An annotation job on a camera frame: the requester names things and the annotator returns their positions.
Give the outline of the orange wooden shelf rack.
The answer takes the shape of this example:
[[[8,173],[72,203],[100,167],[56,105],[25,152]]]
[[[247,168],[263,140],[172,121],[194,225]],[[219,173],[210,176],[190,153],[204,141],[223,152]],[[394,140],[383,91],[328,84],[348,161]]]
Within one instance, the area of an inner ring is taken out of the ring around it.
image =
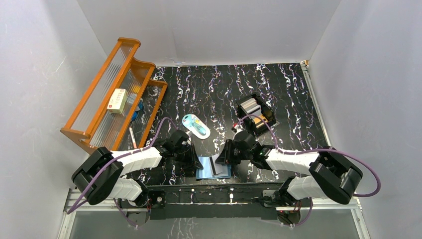
[[[143,147],[149,137],[160,109],[168,84],[154,80],[156,66],[152,62],[135,58],[141,42],[134,38],[120,37],[83,94],[61,132],[84,152],[92,154],[98,147],[125,150],[130,145],[129,127],[138,147]],[[126,89],[127,102],[122,114],[107,111],[115,89]],[[143,100],[144,110],[135,121],[131,117],[138,103]]]

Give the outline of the blue oval blister package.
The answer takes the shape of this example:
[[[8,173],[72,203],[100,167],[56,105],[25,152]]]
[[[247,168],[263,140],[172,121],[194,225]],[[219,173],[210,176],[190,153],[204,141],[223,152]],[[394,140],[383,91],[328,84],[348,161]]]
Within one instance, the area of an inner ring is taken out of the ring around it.
[[[207,139],[211,135],[211,130],[194,114],[183,116],[182,124],[201,140]]]

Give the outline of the pink pen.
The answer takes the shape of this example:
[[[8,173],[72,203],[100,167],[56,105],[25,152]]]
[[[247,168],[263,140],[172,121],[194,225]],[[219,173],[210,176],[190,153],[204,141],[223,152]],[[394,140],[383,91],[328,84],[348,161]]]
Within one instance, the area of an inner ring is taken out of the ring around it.
[[[133,146],[134,149],[136,149],[137,143],[136,143],[136,140],[135,140],[133,128],[131,126],[129,127],[129,135],[130,135],[130,139],[131,139],[131,142],[132,142],[132,146]]]

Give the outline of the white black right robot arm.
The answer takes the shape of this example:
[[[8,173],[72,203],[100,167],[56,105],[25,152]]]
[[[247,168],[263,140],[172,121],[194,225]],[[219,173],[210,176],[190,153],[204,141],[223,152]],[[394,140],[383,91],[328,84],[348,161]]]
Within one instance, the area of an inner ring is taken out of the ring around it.
[[[225,142],[216,158],[217,164],[237,165],[250,161],[260,169],[285,170],[302,174],[289,177],[272,194],[263,192],[256,198],[265,207],[293,206],[304,198],[329,198],[339,204],[350,202],[363,173],[347,158],[331,148],[319,152],[280,152],[275,146],[260,144],[247,131],[238,132]]]

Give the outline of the stack of credit cards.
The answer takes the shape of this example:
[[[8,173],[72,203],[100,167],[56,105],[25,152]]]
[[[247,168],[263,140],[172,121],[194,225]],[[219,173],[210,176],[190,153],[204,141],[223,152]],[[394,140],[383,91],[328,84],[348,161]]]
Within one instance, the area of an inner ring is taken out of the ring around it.
[[[258,101],[255,98],[250,98],[240,104],[241,108],[246,112],[246,114],[253,114],[261,112],[261,105],[258,104]]]

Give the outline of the blue leather card holder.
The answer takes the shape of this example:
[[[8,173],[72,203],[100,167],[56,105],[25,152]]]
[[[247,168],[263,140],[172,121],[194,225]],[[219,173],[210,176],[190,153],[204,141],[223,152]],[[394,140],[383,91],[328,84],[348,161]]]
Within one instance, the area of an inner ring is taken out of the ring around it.
[[[228,179],[231,177],[231,166],[228,164],[217,164],[218,155],[199,157],[203,169],[196,170],[196,179]]]

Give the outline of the white card grey stripe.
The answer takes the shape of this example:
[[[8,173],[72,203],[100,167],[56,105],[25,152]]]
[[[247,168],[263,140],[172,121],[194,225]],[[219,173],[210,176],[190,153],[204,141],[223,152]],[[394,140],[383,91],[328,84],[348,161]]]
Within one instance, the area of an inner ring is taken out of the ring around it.
[[[217,159],[218,159],[217,154],[210,157],[210,165],[211,165],[212,174],[215,176],[219,175],[222,172],[221,165],[216,163]]]

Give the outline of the white medicine box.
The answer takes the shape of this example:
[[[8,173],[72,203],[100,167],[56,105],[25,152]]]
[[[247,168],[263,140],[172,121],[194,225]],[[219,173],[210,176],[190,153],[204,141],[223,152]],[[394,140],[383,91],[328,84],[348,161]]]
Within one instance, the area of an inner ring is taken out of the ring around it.
[[[115,89],[107,105],[107,111],[112,114],[122,114],[127,102],[128,93],[126,89]]]

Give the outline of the blue item on shelf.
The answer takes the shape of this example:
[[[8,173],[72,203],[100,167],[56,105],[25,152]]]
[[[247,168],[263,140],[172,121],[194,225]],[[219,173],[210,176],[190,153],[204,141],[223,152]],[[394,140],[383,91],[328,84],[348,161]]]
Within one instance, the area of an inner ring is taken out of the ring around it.
[[[143,100],[141,100],[137,107],[135,108],[135,111],[131,117],[131,121],[135,121],[136,118],[138,117],[138,115],[144,110],[144,104],[143,104]]]

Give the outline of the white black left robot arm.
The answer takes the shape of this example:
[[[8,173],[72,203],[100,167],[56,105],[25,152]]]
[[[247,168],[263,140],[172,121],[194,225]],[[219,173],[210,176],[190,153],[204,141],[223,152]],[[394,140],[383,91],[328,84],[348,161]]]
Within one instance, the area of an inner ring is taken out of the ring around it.
[[[110,151],[97,148],[73,173],[71,180],[82,197],[96,205],[106,198],[128,200],[136,207],[148,203],[149,190],[141,182],[124,175],[141,169],[161,166],[168,158],[183,166],[203,169],[190,137],[177,130],[167,139],[134,150]]]

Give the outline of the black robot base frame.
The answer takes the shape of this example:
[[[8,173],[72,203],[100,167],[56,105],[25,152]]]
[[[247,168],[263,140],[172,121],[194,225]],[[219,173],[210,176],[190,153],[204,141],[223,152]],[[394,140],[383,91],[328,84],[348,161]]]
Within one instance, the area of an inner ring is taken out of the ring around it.
[[[149,185],[139,203],[119,199],[117,204],[130,213],[146,212],[149,220],[173,218],[258,218],[280,220],[286,225],[305,218],[301,210],[311,201],[281,203],[280,182]]]

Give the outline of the black card storage box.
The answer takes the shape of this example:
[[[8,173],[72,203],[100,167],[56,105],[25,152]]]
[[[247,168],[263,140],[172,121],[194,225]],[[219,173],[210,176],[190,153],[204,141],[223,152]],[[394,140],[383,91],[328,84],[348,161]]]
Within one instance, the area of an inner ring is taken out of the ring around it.
[[[241,108],[240,104],[250,98],[255,98],[258,101],[258,104],[261,105],[261,112],[255,112],[253,114],[246,114],[246,112]],[[276,123],[275,114],[270,106],[266,104],[263,98],[258,93],[252,93],[246,97],[243,97],[236,101],[237,104],[237,117],[242,119],[246,117],[242,121],[243,127],[254,136],[260,136],[268,131],[268,128],[265,124],[269,127],[273,126]]]

